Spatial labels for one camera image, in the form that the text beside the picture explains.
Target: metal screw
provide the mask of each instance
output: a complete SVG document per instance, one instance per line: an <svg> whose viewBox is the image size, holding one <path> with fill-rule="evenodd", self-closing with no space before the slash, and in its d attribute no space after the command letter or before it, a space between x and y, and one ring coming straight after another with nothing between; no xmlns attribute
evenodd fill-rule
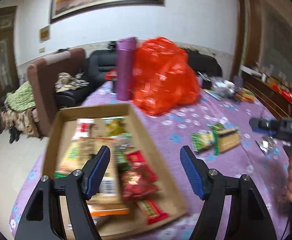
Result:
<svg viewBox="0 0 292 240"><path fill-rule="evenodd" d="M81 174L81 170L75 170L75 171L73 171L73 174L75 176L79 176Z"/></svg>
<svg viewBox="0 0 292 240"><path fill-rule="evenodd" d="M49 177L48 177L47 175L44 175L44 176L41 177L40 180L41 180L42 182L45 182L45 181L47 181L48 179L49 179Z"/></svg>
<svg viewBox="0 0 292 240"><path fill-rule="evenodd" d="M250 176L247 175L247 174L244 174L243 175L243 179L246 180L246 181L249 181L250 180Z"/></svg>
<svg viewBox="0 0 292 240"><path fill-rule="evenodd" d="M210 170L208 171L208 173L209 173L210 175L212 175L212 176L215 176L215 175L217 175L218 171L215 170L215 169L210 169Z"/></svg>

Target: brown sofa chair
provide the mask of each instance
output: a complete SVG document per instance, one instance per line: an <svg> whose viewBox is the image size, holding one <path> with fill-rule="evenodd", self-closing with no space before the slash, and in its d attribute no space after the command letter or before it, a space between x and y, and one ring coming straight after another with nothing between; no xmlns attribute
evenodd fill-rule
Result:
<svg viewBox="0 0 292 240"><path fill-rule="evenodd" d="M61 72L76 75L83 67L85 51L83 48L71 49L47 55L36 60L27 69L28 80L33 87L33 96L39 117L39 128L44 136L49 130L58 111L55 100L55 82Z"/></svg>

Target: red plastic bag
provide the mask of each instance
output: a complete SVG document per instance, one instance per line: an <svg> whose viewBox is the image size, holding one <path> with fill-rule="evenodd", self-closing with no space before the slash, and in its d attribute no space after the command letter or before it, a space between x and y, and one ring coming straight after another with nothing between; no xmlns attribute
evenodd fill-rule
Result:
<svg viewBox="0 0 292 240"><path fill-rule="evenodd" d="M135 54L134 104L149 115L158 115L195 103L200 86L187 59L187 53L166 38L145 41Z"/></svg>

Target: barcode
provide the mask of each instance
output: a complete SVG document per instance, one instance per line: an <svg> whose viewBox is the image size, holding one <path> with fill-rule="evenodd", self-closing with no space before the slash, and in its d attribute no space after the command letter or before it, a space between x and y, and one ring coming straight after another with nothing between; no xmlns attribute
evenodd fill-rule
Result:
<svg viewBox="0 0 292 240"><path fill-rule="evenodd" d="M107 196L116 196L117 188L114 178L103 178L99 186L99 192Z"/></svg>

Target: cloth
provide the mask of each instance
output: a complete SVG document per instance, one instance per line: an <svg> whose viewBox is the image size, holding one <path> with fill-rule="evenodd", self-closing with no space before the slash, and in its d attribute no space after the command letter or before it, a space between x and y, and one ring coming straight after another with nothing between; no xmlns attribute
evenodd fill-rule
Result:
<svg viewBox="0 0 292 240"><path fill-rule="evenodd" d="M116 99L116 95L111 93L111 89L111 82L106 82L87 97L82 105L92 106L120 103ZM215 156L214 149L211 148L201 154L196 154L197 158L203 159L209 168L215 168L225 176L239 178L242 174L249 174L264 199L273 220L277 237L280 239L290 212L290 206L285 198L284 190L287 180L288 157L282 148L281 141L278 141L278 152L265 156L255 143L255 140L259 140L261 135L252 132L248 124L251 117L262 116L272 118L272 115L258 100L255 100L253 104L244 102L240 105L235 105L229 100L217 101L204 91L201 93L202 99L195 105L175 108L169 113L158 117L146 115L133 105L135 112L147 128L157 149L166 161L171 174L174 176L177 185L181 189L188 203L189 213L156 230L126 239L189 239L204 201L201 201L193 193L181 165L179 152L180 148L184 145L191 146L189 133L209 130L207 124L216 121L226 122L227 127L238 126L241 133L241 145L219 156ZM18 221L25 205L41 177L43 157L44 154L39 157L30 172L11 212L9 226L13 236L16 233ZM217 240L224 239L229 212L230 197L226 197Z"/></svg>
<svg viewBox="0 0 292 240"><path fill-rule="evenodd" d="M7 99L4 101L4 106L5 110L0 111L1 125L4 129L9 129L15 125L18 131L40 138L40 133L35 124L39 122L39 118L37 120L33 118L33 115L37 114L35 107L31 107L26 111L16 112L9 107Z"/></svg>
<svg viewBox="0 0 292 240"><path fill-rule="evenodd" d="M17 112L23 112L36 106L29 81L22 84L14 93L7 93L6 99L9 107Z"/></svg>
<svg viewBox="0 0 292 240"><path fill-rule="evenodd" d="M75 90L89 85L85 80L79 79L80 74L72 77L69 73L59 73L58 80L55 83L56 93Z"/></svg>

